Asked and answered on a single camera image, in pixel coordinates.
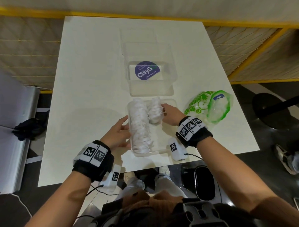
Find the person's left arm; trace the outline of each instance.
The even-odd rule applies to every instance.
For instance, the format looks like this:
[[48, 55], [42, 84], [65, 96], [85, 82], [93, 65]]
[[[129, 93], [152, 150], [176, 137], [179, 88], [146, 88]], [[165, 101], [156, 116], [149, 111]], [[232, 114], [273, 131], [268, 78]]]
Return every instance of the person's left arm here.
[[[100, 142], [104, 143], [111, 150], [121, 146], [130, 147], [126, 139], [130, 137], [129, 127], [122, 125], [128, 116], [121, 118], [111, 129], [102, 137]], [[68, 178], [62, 183], [57, 191], [46, 201], [38, 212], [29, 220], [25, 227], [71, 227], [82, 207], [86, 194], [90, 188], [94, 176], [94, 167], [85, 165], [80, 173], [75, 168]]]

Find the hand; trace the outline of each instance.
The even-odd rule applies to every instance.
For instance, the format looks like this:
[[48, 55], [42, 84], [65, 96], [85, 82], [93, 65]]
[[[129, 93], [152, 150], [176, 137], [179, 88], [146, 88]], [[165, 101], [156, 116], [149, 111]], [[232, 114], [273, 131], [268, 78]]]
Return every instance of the hand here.
[[164, 118], [163, 122], [173, 125], [173, 126], [178, 126], [180, 121], [186, 117], [185, 114], [183, 114], [181, 111], [179, 111], [178, 108], [168, 105], [166, 103], [161, 104], [164, 110]]
[[101, 142], [106, 144], [111, 150], [117, 147], [131, 148], [131, 145], [126, 142], [131, 133], [129, 132], [129, 125], [123, 125], [128, 119], [128, 115], [119, 119], [115, 125], [100, 139]]

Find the shoe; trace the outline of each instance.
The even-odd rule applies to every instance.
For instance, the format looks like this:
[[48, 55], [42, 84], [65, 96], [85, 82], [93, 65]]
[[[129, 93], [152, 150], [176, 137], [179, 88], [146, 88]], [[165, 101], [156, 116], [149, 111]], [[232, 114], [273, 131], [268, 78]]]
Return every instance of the shoe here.
[[297, 172], [295, 172], [294, 168], [292, 167], [293, 155], [290, 152], [283, 149], [282, 146], [278, 144], [275, 144], [273, 150], [279, 161], [281, 161], [281, 163], [285, 167], [285, 169], [292, 175], [297, 174]]
[[170, 176], [170, 171], [169, 171], [168, 166], [161, 166], [161, 167], [159, 167], [159, 173], [160, 174], [165, 174], [167, 176]]
[[136, 177], [134, 172], [125, 172], [123, 174], [123, 180], [126, 184], [128, 184], [128, 181], [132, 178], [132, 177]]

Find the jeans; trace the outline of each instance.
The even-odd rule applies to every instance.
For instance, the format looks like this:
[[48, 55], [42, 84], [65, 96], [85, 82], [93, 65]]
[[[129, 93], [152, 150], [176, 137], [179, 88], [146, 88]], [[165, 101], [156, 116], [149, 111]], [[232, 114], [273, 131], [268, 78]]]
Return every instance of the jeans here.
[[[155, 178], [155, 185], [156, 189], [154, 194], [158, 194], [162, 190], [166, 190], [172, 196], [183, 196], [184, 198], [187, 198], [185, 193], [171, 181], [168, 175], [158, 174]], [[144, 190], [144, 188], [145, 185], [142, 180], [139, 180], [137, 177], [132, 177], [129, 179], [127, 187], [125, 187], [124, 190], [119, 193], [115, 200], [118, 200], [124, 196], [133, 195], [140, 189]]]

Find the green and white plastic packaging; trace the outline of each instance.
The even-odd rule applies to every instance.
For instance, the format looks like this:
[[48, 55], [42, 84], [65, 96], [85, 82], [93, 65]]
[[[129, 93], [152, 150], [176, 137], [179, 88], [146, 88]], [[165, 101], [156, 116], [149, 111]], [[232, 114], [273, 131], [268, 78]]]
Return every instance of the green and white plastic packaging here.
[[196, 116], [211, 129], [226, 117], [233, 105], [233, 95], [219, 91], [199, 93], [185, 110], [185, 114]]

